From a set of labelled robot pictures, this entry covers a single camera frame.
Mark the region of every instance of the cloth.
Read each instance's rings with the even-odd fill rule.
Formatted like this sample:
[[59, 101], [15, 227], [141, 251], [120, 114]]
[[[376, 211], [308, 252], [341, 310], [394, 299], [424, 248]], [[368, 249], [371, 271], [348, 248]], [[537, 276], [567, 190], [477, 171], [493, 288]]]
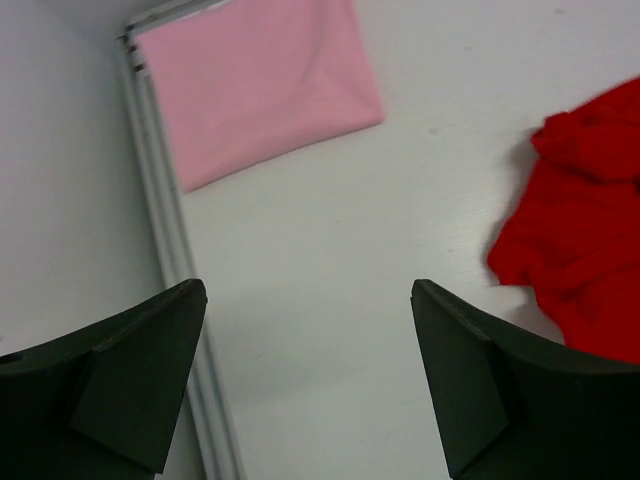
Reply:
[[187, 191], [384, 118], [354, 0], [231, 0], [136, 41]]
[[640, 78], [531, 141], [539, 159], [489, 267], [533, 286], [567, 346], [640, 363]]

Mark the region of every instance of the folded pink cloth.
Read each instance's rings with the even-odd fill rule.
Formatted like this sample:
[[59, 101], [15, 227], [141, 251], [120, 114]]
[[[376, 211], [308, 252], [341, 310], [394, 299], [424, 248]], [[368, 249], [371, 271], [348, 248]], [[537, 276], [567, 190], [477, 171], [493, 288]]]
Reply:
[[187, 191], [384, 119], [354, 0], [231, 0], [137, 43]]

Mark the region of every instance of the white table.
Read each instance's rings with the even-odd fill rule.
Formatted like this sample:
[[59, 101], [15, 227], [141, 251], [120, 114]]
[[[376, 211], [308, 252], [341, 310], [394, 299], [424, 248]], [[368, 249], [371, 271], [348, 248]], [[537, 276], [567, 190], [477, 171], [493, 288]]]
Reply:
[[636, 0], [367, 0], [388, 120], [180, 202], [250, 480], [448, 478], [409, 304], [560, 339], [484, 263], [543, 118], [638, 74]]

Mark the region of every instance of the red cloth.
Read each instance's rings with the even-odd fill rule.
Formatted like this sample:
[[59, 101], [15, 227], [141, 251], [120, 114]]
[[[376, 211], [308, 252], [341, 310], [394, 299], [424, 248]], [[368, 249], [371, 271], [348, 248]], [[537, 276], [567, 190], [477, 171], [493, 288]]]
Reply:
[[533, 286], [569, 347], [640, 364], [640, 77], [531, 142], [539, 160], [489, 267]]

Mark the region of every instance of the metal frame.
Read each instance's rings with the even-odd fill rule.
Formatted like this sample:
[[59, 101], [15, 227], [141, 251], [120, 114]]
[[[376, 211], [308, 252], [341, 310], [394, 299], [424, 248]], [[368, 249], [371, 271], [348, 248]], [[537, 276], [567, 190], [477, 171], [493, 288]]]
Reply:
[[[195, 277], [177, 183], [150, 74], [132, 39], [138, 33], [222, 4], [225, 0], [177, 0], [135, 17], [118, 40], [118, 61], [158, 256], [167, 286]], [[216, 366], [213, 338], [205, 328], [187, 385], [207, 480], [244, 480], [239, 448]]]

